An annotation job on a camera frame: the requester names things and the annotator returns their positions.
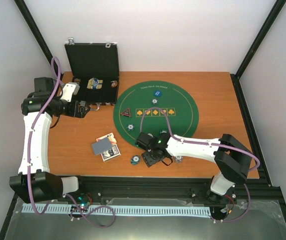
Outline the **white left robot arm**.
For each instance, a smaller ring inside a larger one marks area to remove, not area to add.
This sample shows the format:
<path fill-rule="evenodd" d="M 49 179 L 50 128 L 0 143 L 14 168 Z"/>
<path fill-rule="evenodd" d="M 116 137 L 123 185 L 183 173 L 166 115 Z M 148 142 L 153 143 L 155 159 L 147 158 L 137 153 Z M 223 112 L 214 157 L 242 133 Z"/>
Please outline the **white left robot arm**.
<path fill-rule="evenodd" d="M 79 85 L 62 84 L 49 77 L 34 79 L 34 91 L 21 104 L 25 124 L 24 151 L 17 176 L 9 185 L 25 203 L 43 202 L 69 194 L 82 201 L 87 189 L 76 176 L 60 177 L 50 172 L 48 162 L 49 130 L 53 117 L 84 118 L 88 113 L 84 101 L 73 99 Z"/>

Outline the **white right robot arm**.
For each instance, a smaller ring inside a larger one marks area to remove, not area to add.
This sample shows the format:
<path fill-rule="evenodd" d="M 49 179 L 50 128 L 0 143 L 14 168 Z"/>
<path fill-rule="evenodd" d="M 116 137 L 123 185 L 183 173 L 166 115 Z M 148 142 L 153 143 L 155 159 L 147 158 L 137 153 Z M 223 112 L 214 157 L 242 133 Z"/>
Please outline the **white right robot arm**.
<path fill-rule="evenodd" d="M 135 145 L 144 150 L 142 158 L 148 167 L 165 158 L 193 157 L 215 163 L 219 169 L 208 190 L 198 190 L 196 196 L 210 202 L 219 202 L 234 186 L 244 184 L 250 172 L 252 153 L 235 137 L 223 134 L 221 138 L 196 139 L 165 132 L 160 137 L 141 132 Z"/>

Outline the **teal chip top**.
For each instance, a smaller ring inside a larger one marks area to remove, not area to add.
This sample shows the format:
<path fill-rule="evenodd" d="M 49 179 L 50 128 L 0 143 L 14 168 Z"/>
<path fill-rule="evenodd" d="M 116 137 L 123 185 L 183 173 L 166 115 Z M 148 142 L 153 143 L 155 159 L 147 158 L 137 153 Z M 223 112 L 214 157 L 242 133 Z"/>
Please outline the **teal chip top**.
<path fill-rule="evenodd" d="M 151 102 L 152 102 L 154 105 L 158 104 L 158 100 L 157 100 L 157 99 L 152 99 Z"/>

